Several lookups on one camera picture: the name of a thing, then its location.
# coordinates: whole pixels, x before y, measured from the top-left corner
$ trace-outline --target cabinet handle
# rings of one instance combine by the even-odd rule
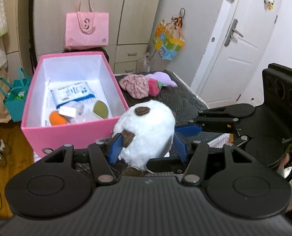
[[[137,52],[134,52],[134,53],[127,53],[128,56],[136,56],[137,55]]]

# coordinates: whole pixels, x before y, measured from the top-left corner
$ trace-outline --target purple plush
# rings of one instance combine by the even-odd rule
[[[155,79],[162,83],[162,86],[167,87],[178,87],[174,81],[171,80],[170,76],[164,72],[155,72],[153,74],[146,75],[148,78]]]

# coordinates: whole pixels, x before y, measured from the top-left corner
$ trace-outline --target pink box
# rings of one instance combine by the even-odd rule
[[[109,118],[91,122],[51,126],[48,115],[53,108],[51,84],[85,80],[109,108]],[[38,156],[65,144],[87,148],[89,144],[111,137],[114,125],[128,105],[103,52],[77,52],[43,55],[40,58],[23,111],[21,129]]]

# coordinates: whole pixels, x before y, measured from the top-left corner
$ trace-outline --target teal bag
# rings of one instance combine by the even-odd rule
[[[23,109],[25,107],[26,98],[31,82],[31,77],[28,77],[26,72],[22,69],[18,69],[18,80],[14,80],[13,85],[11,85],[6,79],[1,78],[9,88],[8,94],[6,94],[2,88],[0,87],[1,93],[5,96],[4,105],[6,106],[11,118],[13,121],[21,121]]]

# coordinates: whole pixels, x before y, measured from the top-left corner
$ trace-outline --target wooden floor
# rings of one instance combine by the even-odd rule
[[[0,220],[6,220],[12,216],[12,213],[5,199],[5,186],[9,179],[33,163],[33,151],[20,129],[20,123],[13,121],[0,123],[0,139],[11,147],[11,153],[6,156],[7,166],[0,167],[0,194],[2,197]]]

